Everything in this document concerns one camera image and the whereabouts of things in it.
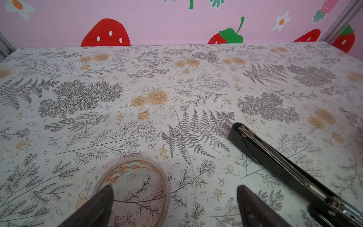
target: tape roll inner core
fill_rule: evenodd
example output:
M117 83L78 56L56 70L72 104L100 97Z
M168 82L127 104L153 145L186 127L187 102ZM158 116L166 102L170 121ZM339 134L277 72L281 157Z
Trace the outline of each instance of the tape roll inner core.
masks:
M142 158L118 162L103 174L92 196L106 185L111 185L114 191L109 226L163 225L169 208L170 186L158 164Z

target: strawberry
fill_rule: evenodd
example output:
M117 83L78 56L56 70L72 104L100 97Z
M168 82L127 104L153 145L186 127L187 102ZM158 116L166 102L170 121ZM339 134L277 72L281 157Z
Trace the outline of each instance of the strawberry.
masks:
M85 36L81 46L130 46L130 39L121 23L102 19Z
M240 31L244 20L245 17L241 17L241 24L237 32L235 32L232 28L227 28L226 30L219 31L219 33L215 34L208 43L243 43L243 37L238 35L238 32Z
M312 31L309 31L305 35L301 36L294 42L316 42L318 41L319 36L320 36L320 30L314 29Z
M355 34L353 32L354 30L348 25L331 45L348 53L355 41Z
M319 20L323 19L326 14L330 13L334 9L338 2L339 0L326 0L321 6L321 9L315 13L313 23L317 23Z

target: pink wall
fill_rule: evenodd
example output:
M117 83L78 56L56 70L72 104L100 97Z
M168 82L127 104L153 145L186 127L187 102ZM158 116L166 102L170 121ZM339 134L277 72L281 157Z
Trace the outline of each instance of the pink wall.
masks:
M80 46L103 18L120 22L131 45L208 43L221 30L237 31L242 16L244 42L294 41L313 29L320 29L322 37L351 0L340 0L316 24L312 18L324 0L226 0L219 9L212 9L209 0L194 0L192 10L189 0L19 1L35 8L29 21L0 5L0 30L16 47ZM287 10L290 21L273 31L277 16Z
M350 26L354 30L355 42L348 52L349 55L363 61L363 9L360 10L354 21L350 23Z

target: pink strawberry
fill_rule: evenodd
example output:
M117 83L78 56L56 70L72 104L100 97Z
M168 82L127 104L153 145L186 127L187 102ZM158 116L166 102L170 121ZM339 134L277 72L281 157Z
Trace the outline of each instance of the pink strawberry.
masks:
M321 6L321 9L315 13L313 23L317 23L319 20L323 19L326 14L334 9L338 2L339 0L326 0Z

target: green strawberry leaf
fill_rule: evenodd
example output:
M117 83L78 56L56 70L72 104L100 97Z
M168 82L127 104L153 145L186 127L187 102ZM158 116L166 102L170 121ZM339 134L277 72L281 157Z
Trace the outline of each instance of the green strawberry leaf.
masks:
M219 35L222 37L222 39L228 40L231 37L235 36L236 33L233 28L227 28L226 30L219 31Z
M344 31L342 31L342 33L340 34L341 36L345 36L345 35L349 35L351 33L353 33L354 30L352 29L352 27L350 25L348 25Z
M235 35L227 40L227 43L243 43L243 37Z

